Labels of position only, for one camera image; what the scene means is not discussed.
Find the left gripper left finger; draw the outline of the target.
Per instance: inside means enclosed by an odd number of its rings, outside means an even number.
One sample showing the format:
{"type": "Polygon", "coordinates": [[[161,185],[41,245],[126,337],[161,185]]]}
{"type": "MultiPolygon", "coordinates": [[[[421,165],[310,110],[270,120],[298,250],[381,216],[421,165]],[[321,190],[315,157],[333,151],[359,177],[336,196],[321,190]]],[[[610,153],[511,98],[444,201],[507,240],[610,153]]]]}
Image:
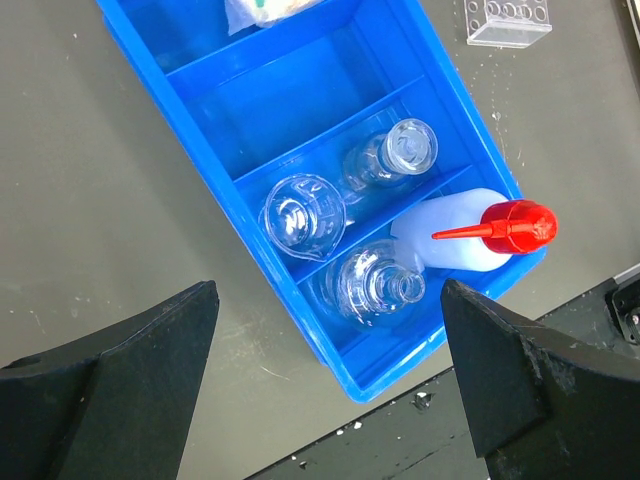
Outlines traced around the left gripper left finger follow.
{"type": "Polygon", "coordinates": [[[2,367],[2,478],[176,478],[218,313],[201,281],[2,367]]]}

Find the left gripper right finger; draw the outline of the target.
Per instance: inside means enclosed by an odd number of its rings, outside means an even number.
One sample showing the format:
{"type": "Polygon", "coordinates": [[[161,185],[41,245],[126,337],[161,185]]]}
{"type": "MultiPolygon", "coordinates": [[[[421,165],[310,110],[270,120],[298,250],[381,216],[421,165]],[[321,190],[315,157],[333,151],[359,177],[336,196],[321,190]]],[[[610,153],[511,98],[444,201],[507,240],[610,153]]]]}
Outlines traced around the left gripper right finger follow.
{"type": "Polygon", "coordinates": [[[638,478],[638,359],[458,280],[445,281],[440,300],[474,449],[490,478],[638,478]]]}

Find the wash bottle red nozzle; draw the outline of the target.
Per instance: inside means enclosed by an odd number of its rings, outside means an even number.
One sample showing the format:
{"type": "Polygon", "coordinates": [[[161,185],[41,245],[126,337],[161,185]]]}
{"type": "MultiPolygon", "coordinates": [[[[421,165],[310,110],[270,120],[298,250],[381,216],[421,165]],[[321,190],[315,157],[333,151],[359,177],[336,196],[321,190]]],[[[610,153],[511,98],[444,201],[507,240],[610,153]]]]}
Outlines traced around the wash bottle red nozzle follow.
{"type": "Polygon", "coordinates": [[[558,219],[529,199],[476,188],[425,200],[396,218],[391,234],[429,268],[488,272],[550,244],[558,219]]]}

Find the small clear glass dish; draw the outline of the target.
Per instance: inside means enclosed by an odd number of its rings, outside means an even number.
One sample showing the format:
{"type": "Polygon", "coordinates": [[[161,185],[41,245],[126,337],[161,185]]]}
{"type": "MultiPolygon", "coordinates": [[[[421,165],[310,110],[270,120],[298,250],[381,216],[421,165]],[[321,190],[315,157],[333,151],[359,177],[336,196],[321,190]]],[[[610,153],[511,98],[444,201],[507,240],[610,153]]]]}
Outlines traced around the small clear glass dish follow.
{"type": "Polygon", "coordinates": [[[407,320],[427,289],[425,265],[391,237],[358,245],[315,280],[321,302],[361,330],[392,329],[407,320]]]}

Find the clear glass beaker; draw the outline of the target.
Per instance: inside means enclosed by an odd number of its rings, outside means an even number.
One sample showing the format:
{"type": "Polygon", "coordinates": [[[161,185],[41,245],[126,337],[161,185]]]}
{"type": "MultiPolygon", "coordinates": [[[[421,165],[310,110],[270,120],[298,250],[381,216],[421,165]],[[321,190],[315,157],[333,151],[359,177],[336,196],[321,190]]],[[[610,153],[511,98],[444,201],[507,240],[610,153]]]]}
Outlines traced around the clear glass beaker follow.
{"type": "Polygon", "coordinates": [[[329,259],[346,231],[346,204],[327,179],[299,173],[279,180],[259,213],[268,239],[290,257],[329,259]]]}

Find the small stoppered glass bottle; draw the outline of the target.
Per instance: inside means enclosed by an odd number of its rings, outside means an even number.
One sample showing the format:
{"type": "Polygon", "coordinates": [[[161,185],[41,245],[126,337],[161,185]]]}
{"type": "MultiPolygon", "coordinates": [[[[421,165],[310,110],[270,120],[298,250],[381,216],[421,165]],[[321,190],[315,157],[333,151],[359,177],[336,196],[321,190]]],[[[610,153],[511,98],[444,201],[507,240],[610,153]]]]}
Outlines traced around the small stoppered glass bottle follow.
{"type": "Polygon", "coordinates": [[[352,148],[343,163],[344,177],[354,191],[392,188],[430,170],[438,150],[436,134],[428,124],[403,119],[352,148]]]}

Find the blue compartment plastic bin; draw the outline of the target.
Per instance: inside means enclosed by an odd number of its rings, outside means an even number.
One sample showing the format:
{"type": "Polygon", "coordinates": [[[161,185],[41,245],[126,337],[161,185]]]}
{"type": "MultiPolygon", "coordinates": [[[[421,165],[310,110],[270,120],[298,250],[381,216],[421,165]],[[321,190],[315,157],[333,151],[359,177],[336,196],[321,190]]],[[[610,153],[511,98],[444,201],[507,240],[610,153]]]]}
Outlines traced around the blue compartment plastic bin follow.
{"type": "Polygon", "coordinates": [[[544,258],[420,268],[393,223],[477,187],[515,199],[422,5],[321,1],[231,33],[222,1],[104,1],[104,21],[277,297],[366,403],[446,339],[448,278],[493,298],[544,258]]]}

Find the plastic bag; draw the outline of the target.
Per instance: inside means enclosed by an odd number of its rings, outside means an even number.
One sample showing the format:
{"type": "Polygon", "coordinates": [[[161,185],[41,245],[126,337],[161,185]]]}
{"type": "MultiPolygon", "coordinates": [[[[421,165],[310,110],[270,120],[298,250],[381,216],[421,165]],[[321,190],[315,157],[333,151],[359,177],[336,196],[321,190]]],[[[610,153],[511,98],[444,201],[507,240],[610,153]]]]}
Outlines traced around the plastic bag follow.
{"type": "Polygon", "coordinates": [[[269,27],[318,3],[318,0],[225,0],[228,33],[251,26],[269,27]]]}

